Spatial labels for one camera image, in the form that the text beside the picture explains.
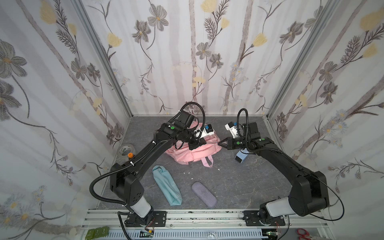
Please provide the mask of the teal pencil pouch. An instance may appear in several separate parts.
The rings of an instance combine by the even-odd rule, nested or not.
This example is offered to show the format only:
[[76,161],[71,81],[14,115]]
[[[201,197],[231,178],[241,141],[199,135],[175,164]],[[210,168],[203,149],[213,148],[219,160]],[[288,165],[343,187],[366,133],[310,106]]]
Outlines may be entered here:
[[153,177],[171,207],[180,206],[183,202],[182,194],[170,172],[163,166],[154,166]]

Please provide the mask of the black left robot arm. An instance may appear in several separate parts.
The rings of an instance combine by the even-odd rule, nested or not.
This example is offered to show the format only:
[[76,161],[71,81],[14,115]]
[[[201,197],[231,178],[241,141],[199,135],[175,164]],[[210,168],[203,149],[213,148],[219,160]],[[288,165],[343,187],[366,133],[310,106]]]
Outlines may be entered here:
[[[152,141],[133,158],[123,165],[114,164],[110,172],[97,177],[90,183],[89,191],[95,199],[119,204],[128,209],[127,213],[118,212],[122,228],[127,224],[122,220],[122,216],[130,218],[133,225],[145,227],[154,222],[154,209],[146,201],[145,190],[140,182],[150,166],[178,141],[187,143],[190,150],[206,144],[203,134],[211,133],[212,126],[203,122],[192,127],[196,116],[184,110],[187,106],[189,103],[184,104],[173,118],[163,123],[154,132]],[[110,189],[118,199],[104,198],[95,192],[96,183],[105,178],[110,178]]]

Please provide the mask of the pink student backpack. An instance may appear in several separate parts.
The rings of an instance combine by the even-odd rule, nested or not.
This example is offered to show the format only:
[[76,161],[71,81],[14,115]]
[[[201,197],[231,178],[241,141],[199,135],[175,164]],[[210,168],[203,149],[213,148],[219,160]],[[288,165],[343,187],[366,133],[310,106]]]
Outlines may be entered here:
[[165,151],[165,153],[181,165],[188,165],[189,163],[200,161],[204,167],[211,168],[214,163],[213,155],[217,154],[222,147],[218,146],[220,139],[216,132],[214,135],[206,136],[204,139],[207,143],[195,150],[189,150],[189,145],[186,144],[180,149],[172,146]]

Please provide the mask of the light blue stamp device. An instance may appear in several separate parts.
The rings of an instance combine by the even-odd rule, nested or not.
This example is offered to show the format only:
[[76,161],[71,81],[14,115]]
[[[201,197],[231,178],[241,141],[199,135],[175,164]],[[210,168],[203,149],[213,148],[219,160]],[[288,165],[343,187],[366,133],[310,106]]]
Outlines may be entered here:
[[240,149],[236,154],[235,160],[239,163],[242,163],[248,156],[249,151],[247,149]]

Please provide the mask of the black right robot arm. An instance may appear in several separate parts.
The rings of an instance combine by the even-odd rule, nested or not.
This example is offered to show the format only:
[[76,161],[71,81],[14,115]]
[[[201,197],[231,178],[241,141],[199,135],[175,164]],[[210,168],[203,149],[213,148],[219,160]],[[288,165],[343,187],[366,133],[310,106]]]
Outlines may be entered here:
[[235,122],[225,124],[230,137],[218,145],[227,150],[247,150],[248,155],[258,155],[271,163],[291,184],[287,197],[260,205],[258,219],[270,225],[283,216],[313,216],[315,212],[329,208],[329,192],[326,176],[300,165],[282,151],[269,137],[261,135],[256,122],[250,122],[248,110],[239,110]]

